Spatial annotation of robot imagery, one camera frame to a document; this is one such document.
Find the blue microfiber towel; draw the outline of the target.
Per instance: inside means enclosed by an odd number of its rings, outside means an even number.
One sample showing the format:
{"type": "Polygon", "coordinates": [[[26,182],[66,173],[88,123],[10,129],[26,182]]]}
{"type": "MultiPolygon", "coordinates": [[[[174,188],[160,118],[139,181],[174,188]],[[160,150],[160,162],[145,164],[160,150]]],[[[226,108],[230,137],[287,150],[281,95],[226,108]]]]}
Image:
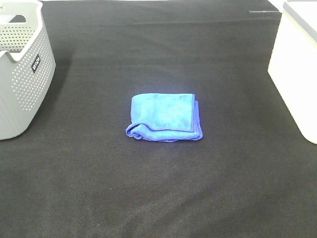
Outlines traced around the blue microfiber towel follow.
{"type": "Polygon", "coordinates": [[[195,94],[139,94],[131,99],[126,134],[147,141],[197,141],[203,138],[195,94]]]}

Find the black fabric table cloth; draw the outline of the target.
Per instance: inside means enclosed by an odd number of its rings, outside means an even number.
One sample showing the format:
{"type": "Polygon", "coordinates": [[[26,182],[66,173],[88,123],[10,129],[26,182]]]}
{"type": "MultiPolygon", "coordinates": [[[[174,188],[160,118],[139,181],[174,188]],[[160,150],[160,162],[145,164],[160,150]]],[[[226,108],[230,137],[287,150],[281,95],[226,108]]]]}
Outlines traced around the black fabric table cloth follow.
{"type": "Polygon", "coordinates": [[[0,143],[3,238],[314,238],[317,147],[267,72],[266,0],[46,1],[56,62],[0,143]],[[131,98],[193,93],[203,139],[126,136],[131,98]]]}

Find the grey perforated plastic basket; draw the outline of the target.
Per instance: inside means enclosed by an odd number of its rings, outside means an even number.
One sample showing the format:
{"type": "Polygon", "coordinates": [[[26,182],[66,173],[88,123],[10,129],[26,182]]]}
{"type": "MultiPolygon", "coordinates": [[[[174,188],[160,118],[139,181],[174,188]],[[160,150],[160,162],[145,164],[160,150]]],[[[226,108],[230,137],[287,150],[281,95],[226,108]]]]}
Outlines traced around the grey perforated plastic basket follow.
{"type": "Polygon", "coordinates": [[[0,25],[0,138],[11,139],[30,125],[50,87],[56,63],[40,1],[2,0],[0,14],[25,22],[0,25]]]}

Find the white plastic storage bin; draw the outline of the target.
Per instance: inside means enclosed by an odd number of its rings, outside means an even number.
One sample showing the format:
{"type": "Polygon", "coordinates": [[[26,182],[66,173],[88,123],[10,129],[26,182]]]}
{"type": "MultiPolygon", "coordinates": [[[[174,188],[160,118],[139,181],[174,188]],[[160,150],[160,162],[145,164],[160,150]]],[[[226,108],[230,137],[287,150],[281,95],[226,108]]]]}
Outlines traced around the white plastic storage bin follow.
{"type": "Polygon", "coordinates": [[[317,142],[317,2],[287,0],[268,73],[301,134],[317,142]]]}

